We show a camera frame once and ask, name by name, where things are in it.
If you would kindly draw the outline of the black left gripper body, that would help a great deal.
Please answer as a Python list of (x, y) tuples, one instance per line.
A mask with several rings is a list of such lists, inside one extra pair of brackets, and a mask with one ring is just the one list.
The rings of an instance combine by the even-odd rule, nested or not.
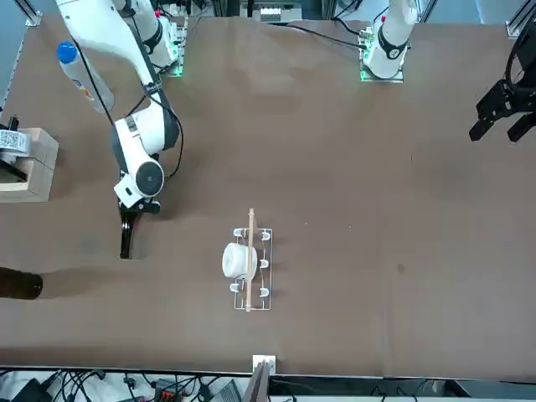
[[(523, 77), (516, 81), (512, 78), (512, 67), (517, 60)], [(517, 113), (530, 109), (529, 104), (535, 97), (535, 36), (520, 35), (508, 56), (508, 87), (511, 91), (511, 112)]]

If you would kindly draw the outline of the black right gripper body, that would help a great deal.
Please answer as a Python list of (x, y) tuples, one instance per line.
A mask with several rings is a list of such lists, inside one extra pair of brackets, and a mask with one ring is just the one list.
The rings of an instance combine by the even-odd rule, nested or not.
[(121, 200), (118, 200), (118, 208), (121, 214), (158, 214), (161, 204), (155, 198), (142, 198), (131, 207), (127, 207)]

